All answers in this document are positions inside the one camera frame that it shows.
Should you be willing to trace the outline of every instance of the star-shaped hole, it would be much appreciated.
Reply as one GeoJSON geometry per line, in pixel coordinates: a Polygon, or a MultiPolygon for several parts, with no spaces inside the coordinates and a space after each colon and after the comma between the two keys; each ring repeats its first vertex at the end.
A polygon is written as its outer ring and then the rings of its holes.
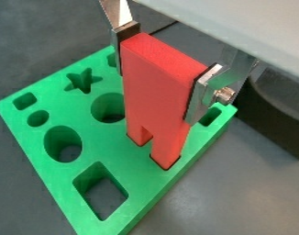
{"type": "Polygon", "coordinates": [[[80,89],[84,94],[89,94],[93,83],[101,81],[101,77],[92,76],[92,69],[87,68],[80,74],[68,73],[67,78],[71,84],[67,85],[65,91],[80,89]]]}

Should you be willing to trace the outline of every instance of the oval hole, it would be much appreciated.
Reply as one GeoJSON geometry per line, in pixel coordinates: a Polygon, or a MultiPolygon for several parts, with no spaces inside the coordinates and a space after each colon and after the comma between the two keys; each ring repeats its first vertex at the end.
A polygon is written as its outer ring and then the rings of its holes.
{"type": "Polygon", "coordinates": [[[101,95],[91,106],[93,118],[103,123],[113,123],[125,118],[124,97],[117,93],[101,95]]]}
{"type": "Polygon", "coordinates": [[[48,130],[44,147],[56,161],[73,162],[83,152],[83,141],[73,129],[59,126],[48,130]]]}
{"type": "Polygon", "coordinates": [[[44,110],[39,110],[33,114],[29,115],[27,119],[28,126],[36,128],[40,127],[48,121],[49,113],[44,110]]]}

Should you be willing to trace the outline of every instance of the gray floor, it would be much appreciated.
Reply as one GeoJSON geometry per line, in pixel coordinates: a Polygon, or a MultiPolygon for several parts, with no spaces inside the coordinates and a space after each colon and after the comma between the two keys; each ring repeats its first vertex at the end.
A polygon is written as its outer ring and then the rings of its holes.
{"type": "MultiPolygon", "coordinates": [[[[31,5],[35,3],[27,0],[0,1],[0,7],[9,7],[3,14],[12,18],[20,11],[16,16],[23,17],[24,7],[20,5],[23,2],[31,5]]],[[[52,5],[53,3],[60,6],[67,5],[65,1],[47,2],[52,5]]],[[[76,7],[63,16],[47,9],[37,14],[32,10],[31,16],[56,18],[53,25],[57,28],[64,27],[67,20],[71,20],[69,16],[83,5],[77,1],[72,2],[76,7]]],[[[93,20],[97,21],[97,18],[91,16],[83,21],[93,25],[93,20]]],[[[73,27],[88,30],[85,24],[77,25],[76,22],[73,24],[73,27]]],[[[43,37],[36,36],[36,32],[41,29],[25,26],[23,35],[17,31],[17,37],[20,37],[17,40],[21,44],[16,49],[11,48],[17,57],[11,57],[8,37],[16,30],[17,28],[11,25],[7,29],[0,26],[0,45],[5,40],[5,46],[0,51],[8,52],[5,55],[0,52],[0,76],[5,72],[0,78],[0,96],[31,84],[44,74],[52,73],[60,66],[69,64],[72,60],[79,60],[89,51],[97,49],[97,35],[87,36],[80,33],[83,42],[73,39],[64,43],[65,34],[57,29],[53,35],[59,42],[51,44],[43,37]],[[20,57],[25,53],[29,58],[27,61],[20,57]],[[32,65],[32,59],[36,60],[36,67],[32,65]],[[16,76],[20,69],[24,69],[23,73],[16,76]]],[[[206,64],[218,58],[223,47],[220,42],[180,24],[160,31],[158,37],[206,64]]],[[[75,234],[1,118],[0,234],[75,234]]],[[[235,118],[223,137],[131,234],[299,235],[299,162],[274,142],[235,118]]]]}

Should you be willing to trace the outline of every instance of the black object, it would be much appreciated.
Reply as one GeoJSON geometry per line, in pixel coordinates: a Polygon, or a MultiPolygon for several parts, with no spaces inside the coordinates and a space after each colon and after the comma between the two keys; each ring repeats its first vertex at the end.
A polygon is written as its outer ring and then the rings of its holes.
{"type": "Polygon", "coordinates": [[[235,105],[238,117],[299,159],[299,82],[267,68],[247,79],[235,105]]]}

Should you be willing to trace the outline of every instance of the diamond-shaped hole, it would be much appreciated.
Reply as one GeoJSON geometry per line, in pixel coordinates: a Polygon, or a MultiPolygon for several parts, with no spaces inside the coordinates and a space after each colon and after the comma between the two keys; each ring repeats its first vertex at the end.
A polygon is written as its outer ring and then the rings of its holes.
{"type": "Polygon", "coordinates": [[[124,187],[100,162],[76,177],[73,185],[100,220],[105,220],[127,200],[124,187]]]}

